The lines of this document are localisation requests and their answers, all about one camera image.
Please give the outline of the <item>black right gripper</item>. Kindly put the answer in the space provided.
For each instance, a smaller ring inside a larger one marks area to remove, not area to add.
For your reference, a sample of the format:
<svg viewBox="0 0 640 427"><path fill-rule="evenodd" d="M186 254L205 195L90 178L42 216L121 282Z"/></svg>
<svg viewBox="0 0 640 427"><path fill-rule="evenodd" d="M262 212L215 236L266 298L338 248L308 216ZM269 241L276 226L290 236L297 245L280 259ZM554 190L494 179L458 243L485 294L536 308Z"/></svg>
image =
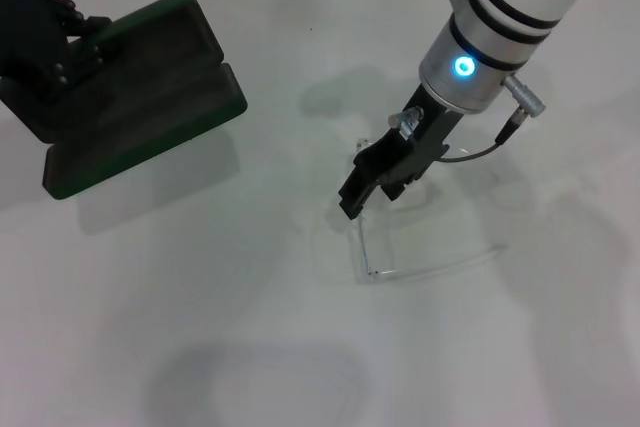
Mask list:
<svg viewBox="0 0 640 427"><path fill-rule="evenodd" d="M403 112L410 108L419 108L422 117L408 139L399 129L389 130L354 157L353 170L339 190L339 206L350 220L360 215L377 187L395 201L447 152L444 141L461 114L441 105L423 86L416 89Z"/></svg>

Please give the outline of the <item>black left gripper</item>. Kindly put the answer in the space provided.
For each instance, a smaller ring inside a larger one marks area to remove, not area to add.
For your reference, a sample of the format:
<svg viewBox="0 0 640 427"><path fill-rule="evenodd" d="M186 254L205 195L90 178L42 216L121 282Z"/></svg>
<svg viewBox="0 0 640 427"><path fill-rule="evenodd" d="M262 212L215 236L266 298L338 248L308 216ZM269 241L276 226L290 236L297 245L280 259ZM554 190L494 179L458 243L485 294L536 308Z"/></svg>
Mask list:
<svg viewBox="0 0 640 427"><path fill-rule="evenodd" d="M41 100L60 97L94 77L104 60L86 37L112 24L85 17L71 0L1 0L1 76Z"/></svg>

